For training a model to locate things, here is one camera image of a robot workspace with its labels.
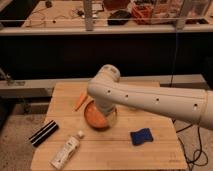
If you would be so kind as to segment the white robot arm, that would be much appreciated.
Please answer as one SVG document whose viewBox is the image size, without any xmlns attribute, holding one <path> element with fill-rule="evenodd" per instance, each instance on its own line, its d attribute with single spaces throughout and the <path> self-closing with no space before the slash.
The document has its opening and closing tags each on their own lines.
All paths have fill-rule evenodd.
<svg viewBox="0 0 213 171">
<path fill-rule="evenodd" d="M 119 79 L 120 71 L 107 64 L 88 83 L 88 94 L 105 115 L 120 104 L 213 130 L 213 91 L 128 85 Z"/>
</svg>

